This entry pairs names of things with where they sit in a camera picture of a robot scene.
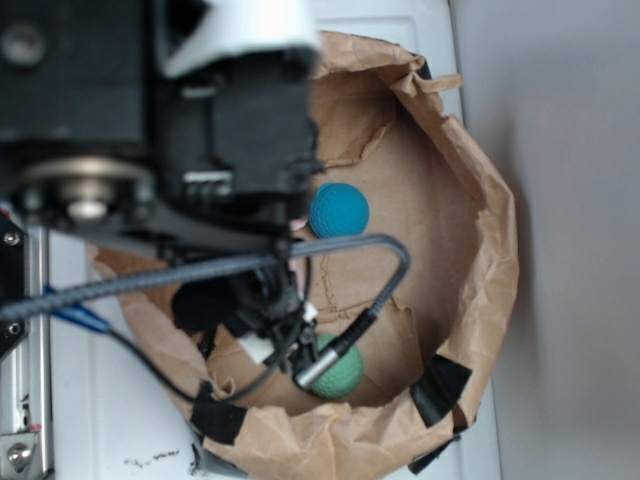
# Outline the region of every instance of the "green ball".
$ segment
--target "green ball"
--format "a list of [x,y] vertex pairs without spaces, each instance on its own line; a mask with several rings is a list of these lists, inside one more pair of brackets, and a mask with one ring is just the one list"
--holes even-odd
[[[324,333],[318,337],[318,350],[326,347],[335,335]],[[327,370],[311,386],[311,391],[324,398],[340,398],[353,392],[364,376],[364,363],[360,350],[354,345],[345,356]]]

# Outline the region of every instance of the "silver bolt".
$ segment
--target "silver bolt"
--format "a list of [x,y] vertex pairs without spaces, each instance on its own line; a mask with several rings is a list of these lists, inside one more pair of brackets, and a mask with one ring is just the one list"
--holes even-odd
[[47,42],[35,25],[15,23],[2,34],[2,54],[16,67],[33,68],[46,53]]
[[24,443],[16,443],[7,452],[7,457],[16,473],[21,473],[31,462],[31,450]]
[[20,243],[20,235],[15,232],[9,232],[4,234],[4,243],[10,247],[15,247]]
[[67,213],[76,222],[95,222],[103,219],[109,207],[101,200],[82,199],[76,200],[67,206]]

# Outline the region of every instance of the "gray wall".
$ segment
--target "gray wall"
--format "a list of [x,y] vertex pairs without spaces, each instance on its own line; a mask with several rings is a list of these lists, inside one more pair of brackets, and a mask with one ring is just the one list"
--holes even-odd
[[503,477],[640,478],[640,2],[451,3],[465,121],[519,208]]

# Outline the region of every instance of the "blue ball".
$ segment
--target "blue ball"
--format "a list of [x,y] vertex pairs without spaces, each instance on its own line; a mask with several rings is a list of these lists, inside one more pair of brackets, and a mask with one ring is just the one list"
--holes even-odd
[[367,199],[346,183],[325,183],[311,201],[309,224],[320,238],[359,235],[367,223]]

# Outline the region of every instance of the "black cable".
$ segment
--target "black cable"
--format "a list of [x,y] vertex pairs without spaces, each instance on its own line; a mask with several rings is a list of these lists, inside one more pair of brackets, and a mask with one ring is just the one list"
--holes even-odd
[[156,378],[160,380],[160,382],[162,382],[164,386],[166,386],[169,390],[171,390],[173,393],[178,395],[181,399],[186,400],[187,402],[190,402],[190,403],[196,403],[198,401],[198,399],[192,397],[191,395],[186,393],[184,390],[178,388],[169,379],[169,377],[167,377],[164,373],[162,373],[162,371],[160,371],[160,369],[156,367],[151,360],[149,360],[149,357],[147,357],[144,353],[142,353],[142,350],[140,350],[133,342],[131,342],[131,340],[124,337],[121,333],[118,333],[115,330],[109,330],[107,334],[111,335],[111,338],[116,340],[120,345],[125,347],[131,353],[133,353],[133,355],[136,356],[138,360],[144,363],[147,366],[147,368],[153,372]]
[[304,308],[304,304],[309,300],[309,292],[311,291],[311,269],[313,268],[313,262],[311,261],[311,257],[306,258],[307,271],[305,272],[306,277],[304,278],[304,294],[302,297],[302,305]]
[[[194,405],[197,404],[197,403],[207,403],[207,401],[199,400],[199,399],[197,399],[195,397],[192,397],[191,395],[186,393],[184,390],[182,390],[178,386],[176,386],[171,381],[171,379],[169,379],[169,377],[167,377],[158,367],[156,367],[154,365],[154,363],[149,359],[149,357],[147,357],[142,352],[142,350],[140,350],[133,342],[131,342],[128,338],[123,336],[121,333],[119,333],[119,332],[117,332],[115,330],[109,330],[107,333],[114,340],[116,340],[118,343],[120,343],[120,345],[124,346],[127,350],[129,350],[131,353],[133,353],[133,355],[135,357],[137,357],[144,365],[147,366],[147,368],[149,368],[149,370],[151,370],[151,372],[156,376],[156,378],[164,386],[166,386],[169,390],[171,390],[173,393],[175,393],[181,399],[183,399],[183,400],[185,400],[185,401],[187,401],[189,403],[192,403]],[[243,388],[242,390],[234,393],[233,395],[231,395],[231,396],[229,396],[229,397],[227,397],[225,399],[216,400],[216,401],[218,403],[222,403],[222,404],[234,403],[234,402],[237,402],[237,401],[247,397],[248,395],[251,395],[253,392],[258,390],[269,379],[269,377],[271,377],[271,375],[273,375],[273,373],[280,366],[280,364],[286,359],[287,353],[289,352],[289,347],[294,342],[294,340],[297,338],[299,333],[300,333],[300,328],[297,328],[297,329],[296,328],[292,328],[291,329],[291,333],[289,334],[289,336],[284,341],[284,344],[280,348],[280,351],[278,352],[278,355],[276,356],[276,359],[274,360],[274,362],[271,365],[269,365],[269,367],[264,372],[262,372],[247,387]]]

